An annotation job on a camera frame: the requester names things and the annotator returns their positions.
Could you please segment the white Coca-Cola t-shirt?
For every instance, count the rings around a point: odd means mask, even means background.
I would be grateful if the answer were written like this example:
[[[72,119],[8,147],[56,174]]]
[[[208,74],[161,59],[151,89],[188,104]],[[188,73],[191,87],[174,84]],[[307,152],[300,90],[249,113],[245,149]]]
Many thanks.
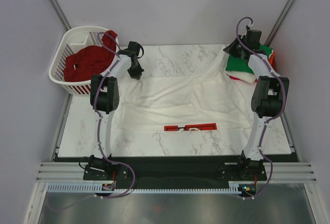
[[[181,77],[150,77],[130,84],[119,127],[163,131],[166,126],[215,124],[217,129],[250,129],[253,118],[245,98],[224,73],[221,51],[202,70]]]

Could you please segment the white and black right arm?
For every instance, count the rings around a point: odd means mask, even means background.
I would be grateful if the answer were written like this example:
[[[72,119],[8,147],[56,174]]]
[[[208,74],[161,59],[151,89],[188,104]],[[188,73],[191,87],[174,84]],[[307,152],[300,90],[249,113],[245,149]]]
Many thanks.
[[[222,177],[229,180],[266,180],[262,143],[272,123],[285,109],[289,79],[273,69],[266,52],[260,49],[260,37],[260,30],[247,27],[244,35],[237,35],[224,49],[229,55],[243,59],[257,79],[251,99],[254,119],[248,143],[237,163],[220,167]]]

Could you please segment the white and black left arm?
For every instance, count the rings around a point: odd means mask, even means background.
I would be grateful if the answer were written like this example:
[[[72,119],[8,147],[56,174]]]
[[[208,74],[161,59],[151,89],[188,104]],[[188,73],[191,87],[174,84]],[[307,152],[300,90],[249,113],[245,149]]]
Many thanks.
[[[84,180],[111,180],[118,168],[116,162],[109,162],[111,124],[120,103],[118,80],[125,73],[128,73],[131,79],[139,80],[144,69],[138,59],[143,55],[143,47],[130,41],[126,49],[118,51],[106,73],[91,78],[90,104],[96,115],[96,141],[92,155],[87,158]]]

